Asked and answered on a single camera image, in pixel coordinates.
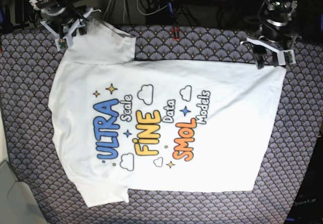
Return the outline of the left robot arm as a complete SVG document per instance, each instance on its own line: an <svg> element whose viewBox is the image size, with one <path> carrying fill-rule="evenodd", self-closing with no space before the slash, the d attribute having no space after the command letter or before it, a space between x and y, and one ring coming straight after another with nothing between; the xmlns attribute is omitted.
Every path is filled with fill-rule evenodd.
<svg viewBox="0 0 323 224"><path fill-rule="evenodd" d="M264 68L268 50L275 67L296 63L294 44L298 35L292 29L292 19L297 6L297 0L262 0L257 12L259 31L254 39L248 38L258 69Z"/></svg>

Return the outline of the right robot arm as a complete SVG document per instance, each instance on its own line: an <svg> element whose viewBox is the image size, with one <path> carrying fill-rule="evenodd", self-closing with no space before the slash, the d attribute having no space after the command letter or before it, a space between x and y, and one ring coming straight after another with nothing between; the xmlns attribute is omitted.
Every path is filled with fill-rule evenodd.
<svg viewBox="0 0 323 224"><path fill-rule="evenodd" d="M75 6L82 0L28 0L34 11L42 18L40 24L55 39L58 51L71 47L77 31L87 33L88 18L96 9L88 6Z"/></svg>

